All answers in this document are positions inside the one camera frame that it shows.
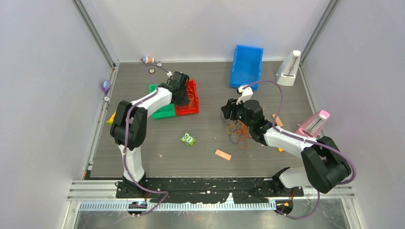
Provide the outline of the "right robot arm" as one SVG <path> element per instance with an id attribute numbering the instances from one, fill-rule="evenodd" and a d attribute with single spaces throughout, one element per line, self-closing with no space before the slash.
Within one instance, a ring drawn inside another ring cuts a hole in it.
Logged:
<path id="1" fill-rule="evenodd" d="M 279 196 L 286 195 L 294 187 L 313 187 L 326 194 L 356 177 L 354 166 L 331 138 L 305 138 L 284 130 L 265 119 L 257 100 L 239 102 L 229 99 L 221 111 L 225 119 L 246 125 L 254 141 L 283 149 L 302 160 L 303 167 L 286 167 L 272 176 L 273 191 Z"/>

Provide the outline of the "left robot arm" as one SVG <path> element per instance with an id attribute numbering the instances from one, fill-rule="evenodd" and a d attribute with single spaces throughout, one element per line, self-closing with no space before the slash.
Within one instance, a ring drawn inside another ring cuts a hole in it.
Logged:
<path id="1" fill-rule="evenodd" d="M 142 165 L 141 146 L 147 135 L 148 118 L 162 107 L 189 103 L 188 75 L 175 71 L 167 82 L 155 85 L 155 90 L 132 102 L 121 101 L 116 109 L 110 135 L 121 152 L 124 173 L 123 182 L 134 197 L 142 197 L 148 189 L 142 181 L 145 170 Z"/>

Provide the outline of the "wooden block near right arm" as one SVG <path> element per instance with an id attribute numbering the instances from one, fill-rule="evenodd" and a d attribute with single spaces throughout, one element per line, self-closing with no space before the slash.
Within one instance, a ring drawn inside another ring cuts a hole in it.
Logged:
<path id="1" fill-rule="evenodd" d="M 276 123 L 277 126 L 280 126 L 280 127 L 284 126 L 284 124 L 282 123 L 279 115 L 273 114 L 272 117 L 275 120 L 275 123 Z"/>

